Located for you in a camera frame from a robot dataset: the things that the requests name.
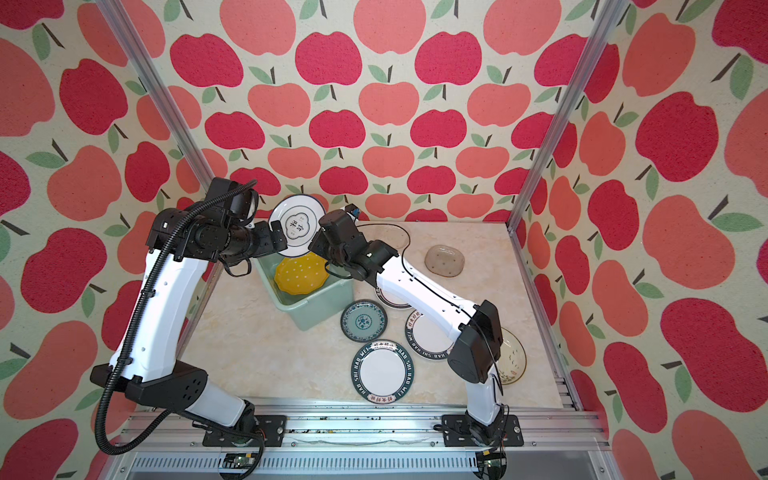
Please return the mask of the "white plate with black emblem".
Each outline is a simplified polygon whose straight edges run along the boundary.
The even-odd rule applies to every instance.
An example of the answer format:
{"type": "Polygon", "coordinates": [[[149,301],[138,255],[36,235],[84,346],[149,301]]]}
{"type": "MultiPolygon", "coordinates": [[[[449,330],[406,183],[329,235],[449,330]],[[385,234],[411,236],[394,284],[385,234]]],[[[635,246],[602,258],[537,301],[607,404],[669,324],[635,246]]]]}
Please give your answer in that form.
{"type": "Polygon", "coordinates": [[[286,197],[272,211],[269,222],[277,221],[286,237],[287,248],[279,254],[296,258],[309,252],[309,245],[319,230],[319,220],[326,209],[315,197],[296,194],[286,197]]]}

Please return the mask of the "yellow dotted plate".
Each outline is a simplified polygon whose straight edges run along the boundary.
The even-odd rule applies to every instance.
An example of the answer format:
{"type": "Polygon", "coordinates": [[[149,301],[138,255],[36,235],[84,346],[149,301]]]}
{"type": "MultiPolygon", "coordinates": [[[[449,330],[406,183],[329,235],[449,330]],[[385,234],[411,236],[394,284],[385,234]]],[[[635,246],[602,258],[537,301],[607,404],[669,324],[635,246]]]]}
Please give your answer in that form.
{"type": "Polygon", "coordinates": [[[330,277],[325,260],[314,253],[285,258],[276,267],[274,281],[289,295],[308,295],[320,289],[330,277]]]}

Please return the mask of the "green red rimmed white plate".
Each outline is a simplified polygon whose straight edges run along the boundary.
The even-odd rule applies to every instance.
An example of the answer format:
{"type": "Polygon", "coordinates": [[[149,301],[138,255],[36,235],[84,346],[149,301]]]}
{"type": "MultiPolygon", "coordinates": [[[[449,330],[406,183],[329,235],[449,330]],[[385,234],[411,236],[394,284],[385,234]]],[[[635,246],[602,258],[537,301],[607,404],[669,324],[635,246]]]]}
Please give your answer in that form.
{"type": "Polygon", "coordinates": [[[375,293],[377,298],[389,308],[396,310],[407,310],[412,308],[409,303],[401,300],[399,297],[396,297],[393,294],[385,293],[381,288],[376,288],[375,293]]]}

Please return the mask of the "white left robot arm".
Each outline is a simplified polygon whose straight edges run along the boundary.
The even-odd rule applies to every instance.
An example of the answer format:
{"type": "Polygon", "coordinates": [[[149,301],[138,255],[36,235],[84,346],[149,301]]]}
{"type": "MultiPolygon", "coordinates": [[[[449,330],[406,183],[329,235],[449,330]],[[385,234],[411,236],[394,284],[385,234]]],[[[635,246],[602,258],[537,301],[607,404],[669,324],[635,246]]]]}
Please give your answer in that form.
{"type": "Polygon", "coordinates": [[[203,369],[179,361],[177,353],[189,305],[209,266],[231,269],[287,247],[277,222],[254,219],[255,186],[216,178],[203,201],[154,218],[146,272],[123,339],[111,360],[91,372],[103,388],[94,431],[104,445],[110,443],[106,420],[116,393],[140,406],[245,429],[246,401],[217,387],[203,369]]]}

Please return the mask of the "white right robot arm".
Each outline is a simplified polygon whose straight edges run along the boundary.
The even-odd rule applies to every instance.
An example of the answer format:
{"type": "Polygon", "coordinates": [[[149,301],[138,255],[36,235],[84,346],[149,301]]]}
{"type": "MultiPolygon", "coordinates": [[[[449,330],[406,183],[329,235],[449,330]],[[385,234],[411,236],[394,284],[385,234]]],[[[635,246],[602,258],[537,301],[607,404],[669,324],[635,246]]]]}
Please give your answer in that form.
{"type": "Polygon", "coordinates": [[[506,413],[500,402],[503,386],[497,361],[503,333],[497,307],[461,298],[413,267],[382,240],[368,240],[356,221],[359,209],[349,205],[319,220],[309,250],[350,276],[408,303],[432,321],[453,343],[447,357],[451,370],[465,381],[466,430],[488,447],[502,444],[506,413]]]}

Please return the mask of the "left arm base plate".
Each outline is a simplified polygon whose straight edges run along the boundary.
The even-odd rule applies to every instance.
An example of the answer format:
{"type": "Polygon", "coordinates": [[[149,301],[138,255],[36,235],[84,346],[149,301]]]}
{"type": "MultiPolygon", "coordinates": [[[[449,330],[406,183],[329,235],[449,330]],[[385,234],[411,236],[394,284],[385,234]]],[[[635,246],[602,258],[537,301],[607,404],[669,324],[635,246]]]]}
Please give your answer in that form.
{"type": "Polygon", "coordinates": [[[202,444],[219,448],[280,447],[286,422],[285,415],[247,414],[245,419],[231,427],[205,426],[202,444]]]}

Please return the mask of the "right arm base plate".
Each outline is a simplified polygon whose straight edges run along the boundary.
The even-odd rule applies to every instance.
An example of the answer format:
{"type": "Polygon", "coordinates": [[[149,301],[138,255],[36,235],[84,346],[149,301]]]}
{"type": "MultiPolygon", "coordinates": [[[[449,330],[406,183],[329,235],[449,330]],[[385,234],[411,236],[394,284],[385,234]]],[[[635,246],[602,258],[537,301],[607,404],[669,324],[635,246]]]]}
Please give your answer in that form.
{"type": "Polygon", "coordinates": [[[504,412],[499,412],[490,425],[482,424],[468,413],[443,415],[433,429],[442,434],[446,447],[497,448],[525,444],[518,417],[504,412]]]}

